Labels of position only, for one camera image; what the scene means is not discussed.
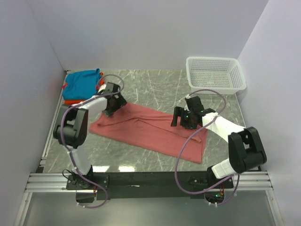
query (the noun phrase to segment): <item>folded fabric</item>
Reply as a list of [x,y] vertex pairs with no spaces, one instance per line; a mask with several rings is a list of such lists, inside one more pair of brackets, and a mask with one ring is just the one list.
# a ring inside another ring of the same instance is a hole
[[97,83],[101,75],[100,70],[89,70],[69,74],[66,78],[68,84],[63,90],[65,100],[86,100],[97,93]]
[[[184,142],[194,130],[181,126],[171,127],[172,119],[171,114],[127,103],[112,117],[102,114],[99,120],[91,124],[90,132],[178,157]],[[188,142],[181,158],[201,163],[206,138],[207,130],[205,129]]]

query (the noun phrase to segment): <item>table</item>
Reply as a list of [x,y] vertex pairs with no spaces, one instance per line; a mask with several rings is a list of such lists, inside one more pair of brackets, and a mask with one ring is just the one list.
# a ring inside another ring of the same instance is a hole
[[[117,74],[125,81],[123,97],[138,105],[173,114],[175,106],[185,106],[185,96],[190,93],[186,70],[102,70],[104,74]],[[107,81],[119,83],[117,78]],[[205,108],[220,109],[223,101],[215,94],[199,95]],[[226,95],[227,107],[221,116],[231,122],[245,126],[236,95]],[[89,119],[96,121],[101,113]],[[44,173],[59,173],[71,169],[71,163],[63,146],[51,138],[47,150]],[[95,134],[88,134],[86,155],[94,172],[119,171],[173,171],[176,158],[144,148],[124,144]],[[228,158],[228,144],[209,131],[201,164],[181,160],[178,170],[207,170]]]

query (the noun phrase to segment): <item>red cloth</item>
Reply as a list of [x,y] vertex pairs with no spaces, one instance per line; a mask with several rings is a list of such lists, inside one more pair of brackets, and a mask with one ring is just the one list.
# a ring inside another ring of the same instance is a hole
[[[91,124],[90,132],[130,145],[178,157],[186,139],[194,132],[182,126],[171,127],[173,116],[147,107],[127,103],[112,117],[104,114]],[[207,130],[201,131],[187,145],[182,159],[201,163]]]

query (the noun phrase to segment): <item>orange cloth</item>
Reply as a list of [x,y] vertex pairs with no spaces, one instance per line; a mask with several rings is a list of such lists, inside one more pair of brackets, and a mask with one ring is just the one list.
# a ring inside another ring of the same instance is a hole
[[[102,114],[96,122],[91,124],[90,132],[178,157],[184,142],[195,130],[185,129],[179,125],[171,127],[172,119],[171,114],[127,103],[112,117]],[[205,129],[188,142],[181,158],[201,163],[206,138],[207,130]]]

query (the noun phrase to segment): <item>black wire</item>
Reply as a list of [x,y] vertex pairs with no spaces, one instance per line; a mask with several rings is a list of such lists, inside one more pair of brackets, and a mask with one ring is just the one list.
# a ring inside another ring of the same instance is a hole
[[66,178],[66,179],[68,180],[68,177],[66,177],[66,176],[64,175],[64,171],[67,171],[68,173],[72,173],[72,172],[71,172],[70,170],[68,170],[68,169],[64,169],[64,170],[62,171],[63,177]]

